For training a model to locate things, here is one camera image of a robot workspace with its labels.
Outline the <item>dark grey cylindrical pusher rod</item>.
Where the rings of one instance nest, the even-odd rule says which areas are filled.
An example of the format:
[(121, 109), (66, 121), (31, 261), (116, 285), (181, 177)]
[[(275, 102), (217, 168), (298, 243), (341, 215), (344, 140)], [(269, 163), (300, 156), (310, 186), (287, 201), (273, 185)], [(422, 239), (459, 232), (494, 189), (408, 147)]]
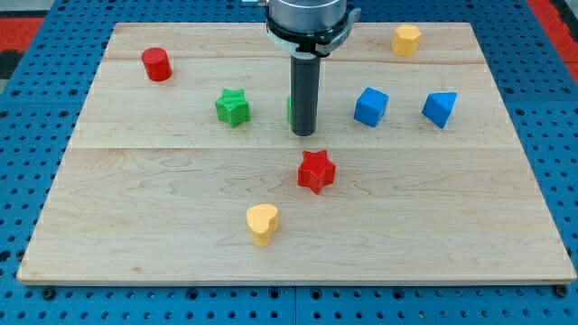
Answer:
[(316, 130), (321, 60), (291, 58), (291, 129), (309, 136)]

